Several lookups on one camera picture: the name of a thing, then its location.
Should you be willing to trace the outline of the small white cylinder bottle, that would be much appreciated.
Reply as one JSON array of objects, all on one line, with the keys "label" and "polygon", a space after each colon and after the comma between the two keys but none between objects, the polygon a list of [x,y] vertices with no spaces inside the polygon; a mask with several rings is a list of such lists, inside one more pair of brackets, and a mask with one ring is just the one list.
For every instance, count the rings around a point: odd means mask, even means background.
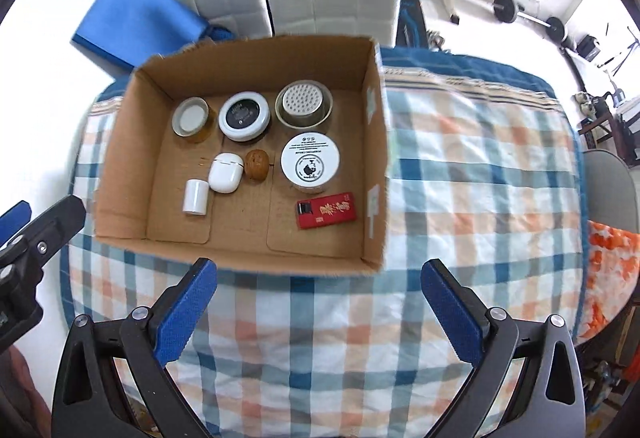
[{"label": "small white cylinder bottle", "polygon": [[193,216],[205,216],[208,206],[209,184],[201,179],[189,179],[184,189],[182,211]]}]

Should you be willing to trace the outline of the white earbuds case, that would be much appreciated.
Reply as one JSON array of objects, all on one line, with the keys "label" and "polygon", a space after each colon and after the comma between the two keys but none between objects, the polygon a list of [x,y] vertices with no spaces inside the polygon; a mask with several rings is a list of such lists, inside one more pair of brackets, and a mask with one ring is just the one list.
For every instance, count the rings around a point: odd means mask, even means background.
[{"label": "white earbuds case", "polygon": [[224,152],[216,155],[208,173],[209,188],[228,195],[238,189],[244,173],[244,161],[235,154]]}]

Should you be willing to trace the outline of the brown walnut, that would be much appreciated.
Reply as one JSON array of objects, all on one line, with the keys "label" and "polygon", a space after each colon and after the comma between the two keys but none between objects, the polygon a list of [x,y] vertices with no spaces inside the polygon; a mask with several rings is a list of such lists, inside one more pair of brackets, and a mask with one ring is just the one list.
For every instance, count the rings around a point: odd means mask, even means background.
[{"label": "brown walnut", "polygon": [[244,158],[244,174],[247,179],[262,183],[271,169],[269,154],[262,149],[248,151]]}]

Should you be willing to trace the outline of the red rectangular box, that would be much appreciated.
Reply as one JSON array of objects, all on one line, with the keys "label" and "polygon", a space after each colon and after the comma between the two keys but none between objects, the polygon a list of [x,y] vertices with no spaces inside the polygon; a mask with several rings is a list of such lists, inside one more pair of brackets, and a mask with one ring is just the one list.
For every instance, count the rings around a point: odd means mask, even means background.
[{"label": "red rectangular box", "polygon": [[295,206],[297,227],[314,229],[356,221],[355,198],[350,192],[298,201]]}]

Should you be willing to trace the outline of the white round cream jar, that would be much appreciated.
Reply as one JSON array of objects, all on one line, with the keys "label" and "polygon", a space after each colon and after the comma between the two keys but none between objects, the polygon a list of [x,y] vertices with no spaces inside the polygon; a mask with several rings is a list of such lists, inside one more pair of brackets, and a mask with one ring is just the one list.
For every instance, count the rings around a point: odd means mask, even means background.
[{"label": "white round cream jar", "polygon": [[319,193],[337,174],[341,154],[336,143],[321,133],[302,133],[291,138],[280,155],[285,178],[298,190]]}]

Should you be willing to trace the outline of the black-top white round jar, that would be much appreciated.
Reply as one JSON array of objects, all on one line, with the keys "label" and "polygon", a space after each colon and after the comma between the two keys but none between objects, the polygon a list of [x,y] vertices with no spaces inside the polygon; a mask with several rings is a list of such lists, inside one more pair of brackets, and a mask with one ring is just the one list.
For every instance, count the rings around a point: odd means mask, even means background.
[{"label": "black-top white round jar", "polygon": [[235,143],[249,143],[268,131],[271,111],[262,94],[241,92],[234,94],[218,113],[218,126]]}]

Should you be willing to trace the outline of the metal perforated lid tin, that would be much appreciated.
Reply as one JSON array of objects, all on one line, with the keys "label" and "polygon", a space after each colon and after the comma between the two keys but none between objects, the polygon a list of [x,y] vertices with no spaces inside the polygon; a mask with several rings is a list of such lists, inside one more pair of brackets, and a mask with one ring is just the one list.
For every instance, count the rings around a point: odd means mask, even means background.
[{"label": "metal perforated lid tin", "polygon": [[274,113],[290,131],[323,132],[330,122],[333,106],[333,95],[326,85],[299,80],[282,88],[274,103]]}]

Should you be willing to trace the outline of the orange white patterned cushion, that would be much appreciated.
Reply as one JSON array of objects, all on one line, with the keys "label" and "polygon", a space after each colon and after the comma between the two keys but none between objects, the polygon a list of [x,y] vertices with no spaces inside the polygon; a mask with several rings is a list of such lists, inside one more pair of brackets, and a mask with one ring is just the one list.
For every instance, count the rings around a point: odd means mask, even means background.
[{"label": "orange white patterned cushion", "polygon": [[588,221],[588,262],[576,343],[597,336],[623,310],[639,279],[639,235]]}]

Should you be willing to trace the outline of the grey round chair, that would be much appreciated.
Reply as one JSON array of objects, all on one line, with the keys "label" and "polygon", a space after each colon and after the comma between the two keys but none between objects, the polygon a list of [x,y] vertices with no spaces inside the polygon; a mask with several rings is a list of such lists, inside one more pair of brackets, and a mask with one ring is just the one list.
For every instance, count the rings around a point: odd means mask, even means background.
[{"label": "grey round chair", "polygon": [[582,154],[590,221],[628,232],[639,232],[636,185],[623,160],[602,149]]}]

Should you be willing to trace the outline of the open cardboard box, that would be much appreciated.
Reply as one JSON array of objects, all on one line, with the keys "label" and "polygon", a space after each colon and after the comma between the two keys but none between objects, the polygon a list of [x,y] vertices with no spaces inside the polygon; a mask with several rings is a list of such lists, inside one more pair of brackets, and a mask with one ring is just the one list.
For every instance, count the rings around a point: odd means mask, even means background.
[{"label": "open cardboard box", "polygon": [[[292,128],[271,119],[238,143],[232,104],[253,117],[297,81],[333,107],[319,131],[340,154],[323,186],[304,188],[281,160]],[[203,43],[155,56],[131,76],[93,206],[96,239],[179,262],[302,276],[377,273],[384,262],[387,140],[378,45],[352,36]]]}]

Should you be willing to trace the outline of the blue foam mat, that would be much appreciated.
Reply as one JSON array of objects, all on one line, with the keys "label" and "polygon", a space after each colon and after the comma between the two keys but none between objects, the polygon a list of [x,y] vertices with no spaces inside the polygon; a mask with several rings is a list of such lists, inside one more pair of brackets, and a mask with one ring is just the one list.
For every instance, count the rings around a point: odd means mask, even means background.
[{"label": "blue foam mat", "polygon": [[95,0],[73,35],[86,50],[132,70],[201,39],[208,22],[177,0]]}]

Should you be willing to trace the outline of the dark blue cloth bag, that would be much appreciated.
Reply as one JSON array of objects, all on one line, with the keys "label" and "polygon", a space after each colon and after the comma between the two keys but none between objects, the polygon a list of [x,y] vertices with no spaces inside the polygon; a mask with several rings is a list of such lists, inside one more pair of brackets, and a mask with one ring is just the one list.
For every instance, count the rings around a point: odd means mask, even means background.
[{"label": "dark blue cloth bag", "polygon": [[236,39],[236,35],[226,27],[210,24],[202,33],[201,40],[211,40],[215,43],[228,42]]}]

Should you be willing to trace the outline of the dark wooden chair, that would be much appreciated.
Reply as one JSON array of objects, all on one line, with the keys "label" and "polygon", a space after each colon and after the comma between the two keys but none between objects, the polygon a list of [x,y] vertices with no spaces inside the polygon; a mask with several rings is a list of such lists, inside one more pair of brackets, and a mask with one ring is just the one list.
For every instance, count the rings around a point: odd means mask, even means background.
[{"label": "dark wooden chair", "polygon": [[612,112],[606,100],[593,97],[584,107],[589,107],[589,113],[580,121],[578,134],[585,138],[587,148],[597,149],[612,140],[617,157],[628,165],[634,163],[636,154],[632,138],[622,118]]}]

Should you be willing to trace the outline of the black speaker box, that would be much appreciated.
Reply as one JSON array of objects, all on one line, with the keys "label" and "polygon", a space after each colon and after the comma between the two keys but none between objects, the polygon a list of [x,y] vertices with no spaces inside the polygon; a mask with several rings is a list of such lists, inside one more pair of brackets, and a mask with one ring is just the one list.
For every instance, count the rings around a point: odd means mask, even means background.
[{"label": "black speaker box", "polygon": [[600,51],[600,42],[591,34],[584,35],[576,46],[577,54],[588,61],[593,61],[600,54]]}]

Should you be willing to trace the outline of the black blue weight bench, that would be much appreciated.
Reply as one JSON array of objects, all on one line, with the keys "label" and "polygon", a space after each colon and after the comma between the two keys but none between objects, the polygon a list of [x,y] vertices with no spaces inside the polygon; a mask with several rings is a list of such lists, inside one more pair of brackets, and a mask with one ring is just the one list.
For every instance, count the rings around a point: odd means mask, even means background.
[{"label": "black blue weight bench", "polygon": [[426,27],[420,0],[400,0],[396,45],[427,47]]}]

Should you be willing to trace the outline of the floor barbell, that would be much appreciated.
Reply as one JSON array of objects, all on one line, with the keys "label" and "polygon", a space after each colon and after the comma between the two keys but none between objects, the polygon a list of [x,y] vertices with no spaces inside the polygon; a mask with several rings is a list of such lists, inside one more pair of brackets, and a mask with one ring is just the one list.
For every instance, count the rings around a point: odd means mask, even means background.
[{"label": "floor barbell", "polygon": [[526,13],[524,8],[515,0],[493,0],[491,6],[494,16],[504,24],[513,24],[518,19],[538,24],[538,26],[544,28],[548,38],[556,45],[561,45],[567,37],[565,24],[558,17],[550,16],[547,19],[540,19]]}]

